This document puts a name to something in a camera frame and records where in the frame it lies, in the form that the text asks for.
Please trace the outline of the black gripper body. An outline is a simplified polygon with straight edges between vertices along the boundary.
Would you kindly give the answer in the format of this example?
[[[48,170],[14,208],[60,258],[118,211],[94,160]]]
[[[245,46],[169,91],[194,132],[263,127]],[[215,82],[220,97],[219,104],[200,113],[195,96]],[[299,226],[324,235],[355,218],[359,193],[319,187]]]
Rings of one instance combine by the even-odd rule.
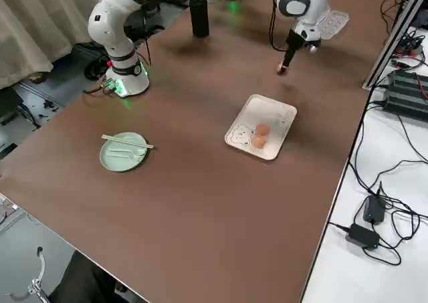
[[[303,37],[296,33],[293,29],[289,30],[286,38],[287,50],[298,51],[303,46]]]

